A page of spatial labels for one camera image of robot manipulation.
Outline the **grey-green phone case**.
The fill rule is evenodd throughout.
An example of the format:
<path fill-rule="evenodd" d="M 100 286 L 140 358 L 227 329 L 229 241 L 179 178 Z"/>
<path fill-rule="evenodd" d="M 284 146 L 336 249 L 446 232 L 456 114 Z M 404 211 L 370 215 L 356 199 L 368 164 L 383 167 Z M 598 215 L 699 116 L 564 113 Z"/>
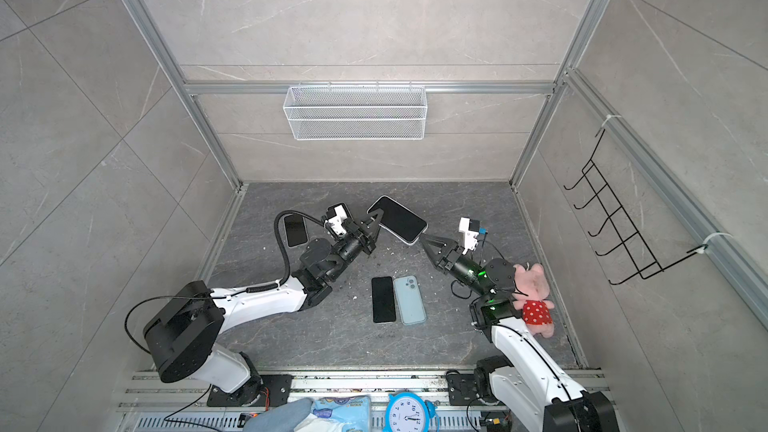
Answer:
<path fill-rule="evenodd" d="M 400 277 L 395 279 L 393 284 L 402 323 L 404 325 L 424 323 L 427 316 L 416 277 Z"/>

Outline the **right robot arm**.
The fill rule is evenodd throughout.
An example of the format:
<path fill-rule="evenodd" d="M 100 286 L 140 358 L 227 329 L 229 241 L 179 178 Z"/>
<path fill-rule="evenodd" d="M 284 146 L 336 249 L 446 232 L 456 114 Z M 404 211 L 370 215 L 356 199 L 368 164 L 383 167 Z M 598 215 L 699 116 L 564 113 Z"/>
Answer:
<path fill-rule="evenodd" d="M 540 264 L 525 268 L 503 257 L 479 264 L 452 239 L 424 234 L 420 243 L 437 270 L 476 293 L 473 325 L 501 353 L 476 366 L 479 398 L 503 403 L 529 431 L 618 430 L 605 394 L 571 378 L 537 341 L 554 334 L 554 304 Z"/>

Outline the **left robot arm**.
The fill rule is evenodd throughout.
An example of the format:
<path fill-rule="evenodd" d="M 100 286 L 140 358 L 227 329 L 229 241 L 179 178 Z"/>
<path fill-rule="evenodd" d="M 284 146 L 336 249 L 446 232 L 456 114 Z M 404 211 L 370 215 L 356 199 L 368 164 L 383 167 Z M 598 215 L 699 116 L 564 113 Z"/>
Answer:
<path fill-rule="evenodd" d="M 320 304 L 360 254 L 374 252 L 383 215 L 375 209 L 356 219 L 342 204 L 330 208 L 317 223 L 331 237 L 309 242 L 300 268 L 287 268 L 278 280 L 235 288 L 188 283 L 143 330 L 160 380 L 192 378 L 225 393 L 259 386 L 261 379 L 250 358 L 218 345 L 218 337 L 248 322 Z"/>

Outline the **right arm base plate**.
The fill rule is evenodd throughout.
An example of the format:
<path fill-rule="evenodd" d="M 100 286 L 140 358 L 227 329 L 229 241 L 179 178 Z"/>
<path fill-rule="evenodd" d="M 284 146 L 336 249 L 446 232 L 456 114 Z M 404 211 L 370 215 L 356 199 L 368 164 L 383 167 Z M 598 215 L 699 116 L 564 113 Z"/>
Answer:
<path fill-rule="evenodd" d="M 480 402 L 482 404 L 496 404 L 497 399 L 491 392 L 488 376 L 483 372 L 475 371 L 464 374 L 458 370 L 448 370 L 445 375 L 447 383 L 449 403 L 453 406 L 470 405 Z"/>

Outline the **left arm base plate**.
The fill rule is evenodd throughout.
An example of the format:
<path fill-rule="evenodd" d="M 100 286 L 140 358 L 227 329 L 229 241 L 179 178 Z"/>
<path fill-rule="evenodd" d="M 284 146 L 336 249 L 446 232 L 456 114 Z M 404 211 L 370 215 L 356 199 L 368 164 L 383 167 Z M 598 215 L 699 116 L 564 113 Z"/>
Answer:
<path fill-rule="evenodd" d="M 272 408 L 288 402 L 293 376 L 290 374 L 263 375 L 261 382 L 248 382 L 236 392 L 225 393 L 213 386 L 207 398 L 208 407 L 261 407 Z"/>

